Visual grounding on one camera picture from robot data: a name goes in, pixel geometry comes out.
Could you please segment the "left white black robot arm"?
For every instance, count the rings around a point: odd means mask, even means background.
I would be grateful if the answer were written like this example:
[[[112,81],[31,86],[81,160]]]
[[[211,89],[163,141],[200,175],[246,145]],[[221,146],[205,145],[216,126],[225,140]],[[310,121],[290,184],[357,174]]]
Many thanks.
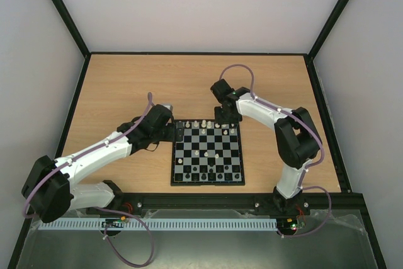
[[[112,203],[118,191],[114,183],[86,185],[82,180],[113,161],[146,150],[151,144],[174,142],[179,137],[172,105],[156,104],[148,109],[79,152],[57,159],[38,158],[21,190],[25,198],[23,215],[31,208],[42,222],[48,223],[69,210],[106,207]]]

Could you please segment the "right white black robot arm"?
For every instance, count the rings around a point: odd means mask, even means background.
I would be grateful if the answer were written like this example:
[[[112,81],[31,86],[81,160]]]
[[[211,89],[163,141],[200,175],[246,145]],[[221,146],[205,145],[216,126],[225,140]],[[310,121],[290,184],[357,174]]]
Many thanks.
[[[243,117],[249,117],[275,132],[283,170],[273,190],[273,202],[279,212],[289,213],[297,205],[296,197],[312,161],[323,151],[309,111],[304,107],[292,110],[274,105],[245,87],[231,88],[224,79],[215,82],[210,91],[220,103],[214,108],[219,124],[237,125]]]

